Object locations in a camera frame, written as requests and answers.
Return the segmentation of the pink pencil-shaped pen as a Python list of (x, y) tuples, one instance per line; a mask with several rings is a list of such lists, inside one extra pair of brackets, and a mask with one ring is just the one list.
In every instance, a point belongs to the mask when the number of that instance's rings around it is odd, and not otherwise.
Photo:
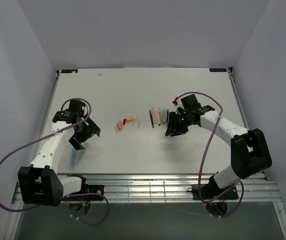
[(157, 124), (158, 123), (157, 113), (153, 107), (151, 108), (151, 114), (152, 114), (152, 118), (153, 118), (153, 123)]

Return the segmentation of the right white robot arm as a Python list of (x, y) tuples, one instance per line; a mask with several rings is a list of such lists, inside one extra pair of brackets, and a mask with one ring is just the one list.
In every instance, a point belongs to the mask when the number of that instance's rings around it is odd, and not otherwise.
[(184, 135), (193, 125), (213, 132), (231, 148), (229, 166), (210, 177), (208, 184), (200, 188), (202, 194), (219, 199), (231, 185), (272, 166), (268, 145), (260, 129), (241, 127), (220, 117), (209, 105), (188, 110), (179, 107), (177, 112), (170, 112), (165, 136)]

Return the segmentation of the orange highlighter cap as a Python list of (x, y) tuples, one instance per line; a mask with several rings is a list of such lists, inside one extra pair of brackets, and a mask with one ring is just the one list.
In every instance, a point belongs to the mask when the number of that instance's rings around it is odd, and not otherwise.
[(116, 127), (117, 127), (118, 131), (122, 131), (122, 129), (123, 129), (122, 123), (119, 123), (119, 122), (117, 123)]

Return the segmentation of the yellow-orange pen cap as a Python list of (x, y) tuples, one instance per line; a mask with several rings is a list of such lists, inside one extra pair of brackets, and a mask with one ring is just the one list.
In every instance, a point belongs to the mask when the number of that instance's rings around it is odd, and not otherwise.
[(129, 117), (126, 118), (126, 121), (127, 121), (127, 122), (132, 122), (132, 121), (134, 121), (134, 120), (135, 120), (135, 117), (134, 117), (134, 116), (129, 116)]

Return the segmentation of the green highlighter pen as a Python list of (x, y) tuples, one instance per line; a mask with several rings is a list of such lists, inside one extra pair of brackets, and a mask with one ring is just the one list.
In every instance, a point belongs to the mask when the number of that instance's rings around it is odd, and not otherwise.
[(84, 142), (84, 143), (82, 144), (82, 146), (84, 147), (84, 149), (87, 149), (87, 148), (89, 147), (89, 143)]

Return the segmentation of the teal gel pen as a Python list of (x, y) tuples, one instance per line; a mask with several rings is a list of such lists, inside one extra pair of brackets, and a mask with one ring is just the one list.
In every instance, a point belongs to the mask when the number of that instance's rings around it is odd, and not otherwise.
[(166, 110), (166, 127), (168, 127), (168, 121), (169, 121), (169, 109)]

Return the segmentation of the orange highlighter pen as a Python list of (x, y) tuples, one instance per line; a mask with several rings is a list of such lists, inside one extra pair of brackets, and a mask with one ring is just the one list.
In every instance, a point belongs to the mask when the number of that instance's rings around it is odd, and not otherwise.
[(163, 119), (163, 124), (166, 124), (166, 108), (162, 109), (162, 119)]

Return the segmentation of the light blue highlighter pen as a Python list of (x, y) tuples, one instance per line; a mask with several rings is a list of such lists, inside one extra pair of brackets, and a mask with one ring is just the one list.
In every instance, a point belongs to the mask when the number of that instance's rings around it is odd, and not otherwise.
[(78, 163), (78, 151), (72, 147), (70, 153), (69, 169), (73, 170)]

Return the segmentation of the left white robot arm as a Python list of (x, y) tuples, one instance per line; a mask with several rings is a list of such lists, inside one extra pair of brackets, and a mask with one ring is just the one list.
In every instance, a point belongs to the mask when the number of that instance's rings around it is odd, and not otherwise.
[(59, 177), (58, 165), (67, 145), (82, 151), (85, 149), (83, 143), (99, 134), (100, 128), (86, 118), (84, 110), (58, 111), (52, 120), (50, 137), (30, 165), (22, 166), (18, 171), (23, 202), (56, 207), (70, 194), (79, 200), (85, 199), (89, 188), (84, 184), (84, 178), (78, 175)]

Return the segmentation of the thin yellow pen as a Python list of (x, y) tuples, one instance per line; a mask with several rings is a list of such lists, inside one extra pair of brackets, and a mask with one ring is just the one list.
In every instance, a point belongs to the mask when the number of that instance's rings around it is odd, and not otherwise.
[(163, 124), (163, 119), (162, 119), (162, 110), (159, 108), (158, 109), (158, 117), (159, 117), (159, 125)]

